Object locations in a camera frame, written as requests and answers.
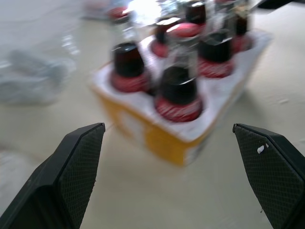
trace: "white foam insert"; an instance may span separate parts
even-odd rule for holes
[[[191,122],[173,123],[165,120],[156,112],[153,97],[148,94],[143,92],[128,94],[115,90],[109,82],[110,72],[113,69],[111,63],[95,72],[92,83],[112,100],[129,106],[145,116],[151,123],[172,133],[182,141],[191,142],[204,134],[220,115],[221,109],[241,94],[253,65],[271,40],[271,35],[264,31],[251,31],[249,35],[254,41],[254,46],[248,51],[235,55],[236,68],[233,74],[223,79],[197,78],[198,91],[204,98],[205,110],[198,119]],[[162,73],[164,59],[150,52],[149,45],[152,40],[153,36],[148,37],[140,45],[146,67],[151,71],[153,79],[157,80]],[[243,86],[235,91],[236,86],[241,82]]]

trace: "clear plastic wrap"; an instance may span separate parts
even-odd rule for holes
[[[2,4],[0,103],[55,101],[76,67],[79,2],[4,0]]]

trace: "white table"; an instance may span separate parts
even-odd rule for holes
[[[274,40],[246,92],[185,169],[163,162],[110,128],[87,86],[89,72],[109,59],[107,26],[96,21],[83,23],[80,69],[57,103],[0,106],[0,143],[40,163],[68,132],[106,123],[82,229],[271,229],[248,183],[232,127],[238,122],[270,129],[305,153],[304,12],[290,4],[255,16],[255,27],[273,33]]]

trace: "table surface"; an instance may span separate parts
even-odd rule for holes
[[[248,183],[232,127],[245,123],[281,133],[305,154],[304,10],[289,4],[254,16],[255,28],[272,33],[274,40],[245,93],[186,168],[125,139],[90,91],[90,71],[109,60],[111,45],[108,26],[98,21],[82,22],[80,66],[57,103],[0,106],[0,143],[22,152],[32,167],[67,133],[105,122],[97,182],[82,229],[271,229]]]

